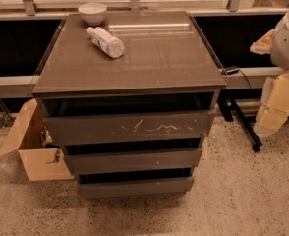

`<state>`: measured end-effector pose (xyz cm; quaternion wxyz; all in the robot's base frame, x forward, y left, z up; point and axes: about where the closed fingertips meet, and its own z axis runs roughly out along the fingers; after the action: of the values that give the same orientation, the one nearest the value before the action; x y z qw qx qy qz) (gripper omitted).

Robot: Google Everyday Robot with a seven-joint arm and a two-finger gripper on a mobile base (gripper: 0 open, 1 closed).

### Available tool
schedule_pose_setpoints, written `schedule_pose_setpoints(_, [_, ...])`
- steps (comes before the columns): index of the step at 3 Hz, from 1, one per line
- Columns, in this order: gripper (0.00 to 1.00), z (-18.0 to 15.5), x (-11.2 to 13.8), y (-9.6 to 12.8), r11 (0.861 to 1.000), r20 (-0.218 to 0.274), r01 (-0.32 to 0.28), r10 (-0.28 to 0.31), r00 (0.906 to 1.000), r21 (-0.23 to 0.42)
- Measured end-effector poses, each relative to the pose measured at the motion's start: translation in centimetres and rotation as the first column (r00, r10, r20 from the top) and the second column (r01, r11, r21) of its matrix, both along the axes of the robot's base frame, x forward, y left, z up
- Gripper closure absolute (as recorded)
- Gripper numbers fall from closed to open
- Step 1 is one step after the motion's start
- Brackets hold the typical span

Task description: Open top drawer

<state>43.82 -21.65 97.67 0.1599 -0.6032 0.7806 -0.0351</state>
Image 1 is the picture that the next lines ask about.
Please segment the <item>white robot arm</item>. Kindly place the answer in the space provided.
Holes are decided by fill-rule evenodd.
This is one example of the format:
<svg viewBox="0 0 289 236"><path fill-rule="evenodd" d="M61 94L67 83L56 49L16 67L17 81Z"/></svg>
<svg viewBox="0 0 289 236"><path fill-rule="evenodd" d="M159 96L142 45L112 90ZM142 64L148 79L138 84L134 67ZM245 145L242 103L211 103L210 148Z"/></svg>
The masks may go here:
<svg viewBox="0 0 289 236"><path fill-rule="evenodd" d="M250 51L269 54L271 62L285 71L275 79L266 79L254 126L259 134L273 134L289 117L289 11L274 29L251 45Z"/></svg>

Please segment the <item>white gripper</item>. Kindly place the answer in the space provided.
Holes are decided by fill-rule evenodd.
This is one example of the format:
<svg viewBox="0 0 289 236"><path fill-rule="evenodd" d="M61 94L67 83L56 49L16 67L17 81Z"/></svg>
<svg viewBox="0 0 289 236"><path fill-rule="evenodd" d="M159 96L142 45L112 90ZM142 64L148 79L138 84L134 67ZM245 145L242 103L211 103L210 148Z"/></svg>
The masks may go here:
<svg viewBox="0 0 289 236"><path fill-rule="evenodd" d="M264 55L271 52L274 30L254 42L250 51ZM261 107L258 112L260 129L279 129L289 117L289 72L278 77L267 78L262 90Z"/></svg>

